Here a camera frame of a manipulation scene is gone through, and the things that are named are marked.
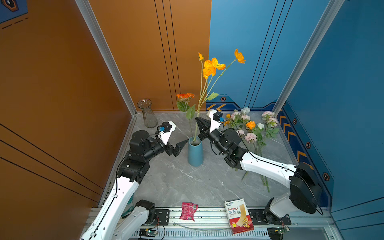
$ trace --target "gray marble surface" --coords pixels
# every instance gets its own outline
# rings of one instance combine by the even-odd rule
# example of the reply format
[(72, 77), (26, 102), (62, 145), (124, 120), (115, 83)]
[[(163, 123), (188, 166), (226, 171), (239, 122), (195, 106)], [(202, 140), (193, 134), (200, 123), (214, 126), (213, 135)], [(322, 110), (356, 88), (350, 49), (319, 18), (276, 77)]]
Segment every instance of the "gray marble surface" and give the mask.
[[(261, 111), (249, 113), (256, 123), (262, 122), (261, 114)], [(169, 139), (173, 146), (192, 136), (185, 113), (155, 115), (159, 125), (166, 121), (176, 124), (176, 130)], [(205, 113), (200, 116), (208, 118)], [(192, 128), (195, 129), (195, 121), (192, 122)], [(153, 134), (156, 128), (146, 128), (142, 114), (138, 113), (134, 131), (138, 130)], [(293, 162), (279, 134), (277, 138), (267, 139), (265, 142), (267, 146), (263, 149), (263, 157), (283, 163)], [(208, 139), (203, 140), (203, 149), (204, 162), (198, 167), (192, 167), (187, 161), (188, 144), (177, 157), (163, 153), (151, 159), (151, 167), (134, 194), (134, 203), (145, 199), (155, 203), (157, 207), (180, 207), (183, 202), (193, 202), (204, 207), (221, 207), (225, 201), (244, 198), (247, 206), (265, 206), (272, 197), (288, 191), (286, 187), (268, 179), (268, 193), (261, 176), (254, 172), (248, 172), (242, 180), (245, 171), (235, 171), (226, 164), (224, 155), (216, 156)]]

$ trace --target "glass vase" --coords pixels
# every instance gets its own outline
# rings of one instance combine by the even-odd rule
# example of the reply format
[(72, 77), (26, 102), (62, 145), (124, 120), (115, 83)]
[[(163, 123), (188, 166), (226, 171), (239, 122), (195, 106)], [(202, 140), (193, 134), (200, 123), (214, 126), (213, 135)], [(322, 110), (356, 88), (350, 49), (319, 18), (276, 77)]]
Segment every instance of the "glass vase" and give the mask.
[(148, 128), (157, 126), (157, 119), (151, 109), (152, 101), (149, 99), (142, 99), (137, 103), (137, 107), (142, 110), (144, 125)]

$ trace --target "white rose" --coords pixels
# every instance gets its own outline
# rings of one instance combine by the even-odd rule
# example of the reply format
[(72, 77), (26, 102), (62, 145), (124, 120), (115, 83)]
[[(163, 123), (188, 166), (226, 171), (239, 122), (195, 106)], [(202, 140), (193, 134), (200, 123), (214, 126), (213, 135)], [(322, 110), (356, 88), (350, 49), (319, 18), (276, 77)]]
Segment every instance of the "white rose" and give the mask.
[(260, 129), (263, 129), (264, 128), (264, 124), (259, 123), (259, 124), (257, 124), (257, 127), (260, 128)]

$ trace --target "pink rose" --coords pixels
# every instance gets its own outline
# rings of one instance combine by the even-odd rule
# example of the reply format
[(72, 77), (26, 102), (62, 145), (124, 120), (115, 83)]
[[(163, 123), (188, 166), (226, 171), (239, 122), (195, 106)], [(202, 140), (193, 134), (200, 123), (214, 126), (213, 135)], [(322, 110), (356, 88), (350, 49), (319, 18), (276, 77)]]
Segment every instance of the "pink rose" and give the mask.
[(242, 118), (243, 120), (251, 120), (251, 117), (248, 116), (248, 115), (242, 115), (241, 118)]
[(269, 125), (271, 125), (271, 127), (277, 127), (277, 123), (278, 123), (278, 121), (277, 121), (276, 118), (269, 118), (268, 121), (267, 121), (267, 123), (268, 123)]
[(257, 141), (257, 138), (256, 138), (256, 135), (253, 133), (253, 132), (249, 132), (247, 133), (247, 135), (245, 136), (244, 138), (247, 142), (256, 142)]
[(244, 135), (244, 133), (245, 133), (244, 130), (242, 130), (242, 129), (238, 129), (236, 132), (237, 132), (237, 134), (239, 134), (239, 136)]
[(232, 120), (235, 120), (235, 116), (236, 115), (240, 115), (240, 112), (237, 112), (237, 111), (233, 112), (232, 115), (231, 115)]
[(269, 117), (271, 117), (271, 116), (273, 116), (273, 112), (271, 112), (271, 111), (265, 111), (265, 112), (263, 112), (262, 117), (265, 117), (265, 116), (269, 116)]

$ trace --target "black line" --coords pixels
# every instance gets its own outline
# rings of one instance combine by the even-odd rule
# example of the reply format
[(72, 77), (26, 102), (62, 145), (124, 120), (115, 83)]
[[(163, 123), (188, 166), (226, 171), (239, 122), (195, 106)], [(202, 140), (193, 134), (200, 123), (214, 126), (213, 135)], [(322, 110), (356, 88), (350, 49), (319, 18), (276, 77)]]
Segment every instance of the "black line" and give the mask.
[(171, 6), (170, 6), (170, 0), (169, 0), (169, 9), (170, 9), (170, 19), (171, 19), (171, 21), (172, 21), (173, 43), (174, 43), (174, 45), (175, 45), (176, 68), (177, 68), (177, 80), (179, 81), (179, 93), (181, 94), (180, 77), (179, 77), (179, 65), (177, 64), (175, 30), (173, 30), (173, 18), (172, 18), (172, 8), (171, 8)]
[(160, 22), (159, 22), (159, 15), (157, 13), (157, 7), (156, 7), (156, 0), (153, 0), (155, 3), (155, 10), (156, 10), (156, 16), (157, 16), (157, 23), (159, 24), (159, 33), (160, 33), (160, 40), (161, 40), (161, 46), (163, 47), (163, 55), (164, 55), (164, 63), (166, 65), (166, 71), (167, 71), (167, 78), (168, 78), (168, 85), (169, 85), (169, 92), (170, 92), (170, 101), (172, 103), (172, 109), (175, 110), (173, 107), (173, 97), (172, 97), (172, 90), (170, 89), (170, 82), (169, 82), (169, 76), (168, 76), (168, 68), (167, 68), (167, 61), (166, 61), (166, 54), (164, 52), (164, 45), (163, 45), (163, 39), (161, 38), (161, 30), (160, 30)]
[[(377, 213), (379, 213), (379, 212), (384, 212), (384, 210), (381, 210), (381, 211), (378, 211), (378, 212), (371, 212), (370, 214), (363, 214), (363, 215), (359, 215), (359, 216), (356, 216), (356, 217), (362, 217), (362, 216), (366, 216), (366, 215), (377, 214)], [(349, 217), (349, 218), (345, 218), (345, 219), (337, 220), (337, 221), (335, 221), (335, 222), (343, 221), (343, 220), (347, 220), (347, 219), (351, 219), (351, 218), (355, 218), (355, 217)]]
[(283, 9), (284, 9), (285, 2), (286, 2), (286, 1), (287, 1), (287, 0), (284, 0), (284, 4), (283, 4), (283, 7), (281, 8), (281, 12), (280, 12), (279, 18), (277, 19), (276, 27), (275, 27), (275, 30), (273, 31), (273, 34), (272, 34), (272, 37), (271, 37), (271, 41), (269, 42), (268, 50), (266, 51), (265, 58), (264, 58), (264, 61), (263, 61), (263, 65), (262, 65), (262, 67), (261, 67), (261, 69), (260, 69), (259, 76), (257, 77), (257, 81), (256, 81), (256, 84), (255, 84), (255, 88), (253, 89), (252, 96), (251, 96), (251, 99), (250, 99), (250, 101), (249, 101), (248, 107), (251, 105), (251, 101), (252, 101), (252, 98), (253, 98), (253, 94), (255, 93), (257, 83), (259, 82), (259, 78), (260, 78), (260, 75), (261, 75), (261, 73), (262, 73), (262, 70), (263, 70), (263, 67), (264, 67), (264, 63), (265, 63), (266, 57), (268, 56), (269, 48), (270, 48), (270, 46), (271, 46), (271, 44), (272, 44), (273, 36), (275, 35), (277, 25), (279, 25), (280, 17), (281, 17), (281, 14), (282, 14), (282, 12), (283, 12)]
[(2, 29), (7, 28), (7, 27), (9, 27), (9, 26), (12, 26), (12, 24), (10, 24), (10, 25), (8, 25), (8, 26), (5, 26), (5, 27), (3, 27)]
[[(26, 169), (26, 168), (24, 168), (24, 167), (22, 167), (22, 166), (20, 166), (20, 165), (17, 165), (16, 163), (13, 163), (13, 162), (11, 162), (11, 161), (9, 161), (9, 160), (3, 158), (3, 157), (0, 157), (0, 158), (3, 159), (3, 160), (6, 161), (6, 162), (9, 162), (9, 163), (15, 165), (15, 166), (18, 166), (19, 168), (22, 168), (22, 169), (24, 169), (24, 170), (27, 170), (27, 171), (30, 172), (30, 173), (33, 173), (34, 175), (37, 175), (37, 176), (42, 177), (42, 178), (44, 178), (44, 179), (46, 179), (46, 180), (48, 180), (48, 181), (50, 181), (50, 182), (53, 182), (54, 184), (57, 184), (57, 185), (59, 185), (59, 186), (61, 186), (61, 187), (64, 187), (63, 185), (58, 184), (57, 182), (54, 182), (54, 181), (52, 181), (52, 180), (49, 180), (48, 178), (43, 177), (43, 176), (41, 176), (41, 175), (39, 175), (39, 174), (37, 174), (37, 173), (35, 173), (35, 172), (32, 172), (31, 170), (28, 170), (28, 169)], [(71, 192), (77, 193), (77, 194), (79, 194), (80, 196), (86, 197), (86, 198), (88, 198), (89, 200), (92, 200), (92, 201), (98, 203), (98, 201), (95, 201), (95, 200), (93, 200), (93, 199), (91, 199), (91, 198), (89, 198), (89, 197), (87, 197), (87, 196), (84, 196), (83, 194), (80, 194), (80, 193), (78, 193), (78, 192), (75, 192), (75, 191), (72, 190), (72, 189), (69, 189), (69, 188), (67, 188), (67, 187), (64, 187), (64, 188), (65, 188), (65, 189), (68, 189), (68, 190), (71, 191)]]
[(168, 40), (168, 50), (169, 50), (169, 59), (170, 59), (170, 67), (172, 69), (172, 77), (173, 77), (173, 86), (175, 87), (175, 94), (177, 94), (176, 92), (176, 84), (175, 84), (175, 75), (173, 73), (173, 64), (172, 64), (172, 55), (170, 54), (170, 46), (169, 46), (169, 37), (168, 37), (168, 28), (167, 28), (167, 20), (166, 20), (166, 11), (164, 9), (164, 1), (161, 0), (161, 2), (163, 3), (163, 11), (164, 11), (164, 22), (166, 24), (166, 32), (167, 32), (167, 40)]
[(12, 19), (18, 18), (18, 17), (20, 17), (20, 16), (23, 16), (23, 15), (25, 15), (25, 14), (27, 14), (27, 13), (28, 13), (28, 12), (26, 12), (26, 13), (23, 13), (23, 14), (21, 14), (21, 15), (18, 15), (18, 16), (14, 17), (14, 18), (10, 18), (10, 19), (7, 19), (7, 20), (5, 20), (5, 21), (2, 21), (1, 23), (5, 23), (6, 21), (9, 21), (9, 20), (12, 20)]
[[(79, 174), (80, 176), (82, 176), (83, 178), (87, 179), (88, 181), (92, 182), (91, 180), (89, 180), (88, 178), (84, 177), (83, 175), (81, 175), (80, 173), (78, 173), (77, 171), (73, 170), (72, 168), (70, 168), (69, 166), (67, 166), (66, 164), (64, 164), (63, 162), (59, 161), (57, 158), (53, 157), (52, 155), (50, 155), (49, 153), (47, 153), (46, 151), (42, 150), (41, 148), (39, 148), (38, 146), (36, 146), (35, 144), (31, 143), (30, 141), (26, 140), (25, 138), (23, 138), (22, 136), (20, 136), (19, 134), (15, 133), (14, 131), (10, 130), (9, 128), (7, 128), (6, 126), (4, 126), (3, 124), (0, 123), (0, 126), (3, 126), (4, 128), (6, 128), (7, 130), (9, 130), (10, 132), (12, 132), (13, 134), (15, 134), (16, 136), (20, 137), (21, 139), (23, 139), (24, 141), (28, 142), (29, 144), (31, 144), (32, 146), (34, 146), (35, 148), (39, 149), (40, 151), (42, 151), (43, 153), (47, 154), (48, 156), (50, 156), (51, 158), (55, 159), (56, 161), (58, 161), (59, 163), (61, 163), (62, 165), (66, 166), (67, 168), (71, 169), (72, 171), (74, 171), (75, 173)], [(99, 188), (101, 189), (104, 189), (102, 187), (100, 187), (99, 185), (97, 185), (96, 183), (92, 182), (94, 185), (98, 186)]]
[[(361, 204), (366, 204), (366, 203), (369, 203), (369, 202), (373, 202), (373, 201), (376, 201), (376, 200), (380, 200), (380, 199), (383, 199), (384, 197), (379, 197), (377, 199), (373, 199), (373, 200), (370, 200), (370, 201), (367, 201), (367, 202), (363, 202), (363, 203), (360, 203), (360, 204), (356, 204), (356, 205), (353, 205), (353, 206), (350, 206), (350, 207), (356, 207), (358, 205), (361, 205)], [(336, 211), (333, 211), (332, 213), (334, 212), (338, 212), (338, 211), (341, 211), (341, 210), (344, 210), (344, 209), (348, 209), (350, 207), (346, 207), (346, 208), (343, 208), (343, 209), (339, 209), (339, 210), (336, 210)]]
[(276, 40), (276, 43), (275, 43), (275, 47), (273, 48), (273, 51), (272, 51), (272, 54), (271, 54), (271, 58), (269, 59), (269, 62), (268, 62), (268, 65), (266, 66), (266, 69), (265, 69), (265, 72), (264, 72), (264, 75), (263, 75), (263, 78), (262, 78), (262, 81), (260, 83), (260, 86), (259, 86), (259, 90), (257, 90), (257, 94), (256, 94), (256, 97), (255, 97), (255, 100), (253, 101), (253, 104), (252, 106), (255, 104), (256, 102), (256, 98), (257, 98), (257, 95), (259, 95), (259, 91), (260, 91), (260, 88), (262, 87), (262, 84), (263, 84), (263, 80), (264, 80), (264, 77), (265, 77), (265, 74), (268, 70), (268, 67), (269, 67), (269, 63), (271, 62), (271, 59), (272, 59), (272, 56), (273, 56), (273, 53), (275, 52), (275, 48), (276, 48), (276, 45), (277, 45), (277, 42), (279, 41), (279, 38), (280, 38), (280, 34), (283, 30), (283, 27), (284, 27), (284, 24), (285, 24), (285, 20), (287, 20), (287, 17), (288, 17), (288, 13), (289, 13), (289, 10), (291, 10), (291, 6), (292, 6), (292, 3), (293, 3), (293, 0), (291, 1), (291, 5), (289, 6), (289, 9), (288, 9), (288, 12), (287, 12), (287, 15), (285, 16), (285, 19), (284, 19), (284, 22), (283, 22), (283, 26), (281, 27), (280, 29), (280, 33), (279, 33), (279, 37), (277, 37), (277, 40)]
[(15, 148), (15, 147), (13, 147), (12, 145), (10, 145), (10, 144), (8, 144), (8, 143), (4, 142), (3, 140), (1, 140), (1, 139), (0, 139), (0, 142), (2, 142), (2, 143), (5, 143), (6, 145), (10, 146), (11, 148), (13, 148), (13, 149), (15, 149), (15, 150), (17, 150), (17, 151), (21, 152), (22, 154), (24, 154), (24, 155), (26, 155), (26, 156), (28, 156), (28, 157), (32, 158), (33, 160), (35, 160), (35, 161), (37, 161), (37, 162), (39, 162), (39, 163), (43, 164), (44, 166), (46, 166), (46, 167), (48, 167), (48, 168), (50, 168), (50, 169), (54, 170), (55, 172), (57, 172), (57, 173), (59, 173), (59, 174), (63, 175), (64, 177), (66, 177), (66, 178), (68, 178), (68, 179), (71, 179), (72, 181), (74, 181), (75, 183), (78, 183), (78, 184), (80, 184), (81, 186), (85, 187), (86, 189), (89, 189), (89, 190), (91, 190), (92, 192), (94, 192), (94, 193), (98, 194), (98, 193), (97, 193), (97, 192), (95, 192), (94, 190), (92, 190), (92, 189), (90, 189), (90, 188), (87, 188), (86, 186), (82, 185), (81, 183), (79, 183), (79, 182), (77, 182), (77, 181), (73, 180), (73, 179), (72, 179), (72, 178), (70, 178), (70, 177), (67, 177), (66, 175), (62, 174), (61, 172), (59, 172), (59, 171), (57, 171), (57, 170), (53, 169), (52, 167), (50, 167), (50, 166), (48, 166), (48, 165), (46, 165), (46, 164), (44, 164), (44, 163), (40, 162), (40, 161), (39, 161), (39, 160), (37, 160), (36, 158), (33, 158), (33, 157), (31, 157), (30, 155), (26, 154), (25, 152), (23, 152), (23, 151), (21, 151), (21, 150), (19, 150), (19, 149)]
[(377, 226), (377, 225), (382, 225), (382, 224), (384, 224), (384, 222), (382, 222), (382, 223), (377, 223), (377, 224), (366, 225), (366, 226), (360, 226), (360, 227), (350, 227), (350, 228), (340, 229), (340, 231), (342, 231), (342, 230), (348, 230), (348, 229), (354, 229), (354, 228), (361, 228), (361, 227)]
[(268, 36), (269, 28), (270, 28), (270, 26), (271, 26), (273, 16), (275, 15), (275, 11), (276, 11), (276, 7), (277, 7), (277, 3), (278, 3), (278, 2), (279, 2), (279, 0), (276, 1), (275, 9), (273, 10), (273, 14), (272, 14), (272, 17), (271, 17), (271, 21), (269, 22), (268, 30), (267, 30), (267, 32), (266, 32), (266, 34), (265, 34), (264, 43), (263, 43), (262, 49), (261, 49), (261, 51), (260, 51), (259, 59), (257, 60), (257, 64), (256, 64), (256, 68), (255, 68), (255, 72), (253, 73), (252, 81), (251, 81), (251, 84), (249, 85), (249, 89), (248, 89), (248, 94), (247, 94), (247, 97), (245, 98), (244, 107), (245, 107), (245, 105), (247, 104), (247, 99), (248, 99), (249, 92), (251, 91), (251, 87), (252, 87), (252, 83), (253, 83), (253, 78), (255, 77), (256, 70), (257, 70), (257, 66), (259, 65), (259, 61), (260, 61), (260, 57), (261, 57), (262, 52), (263, 52), (263, 48), (264, 48), (264, 44), (265, 44), (265, 40), (266, 40), (266, 37)]

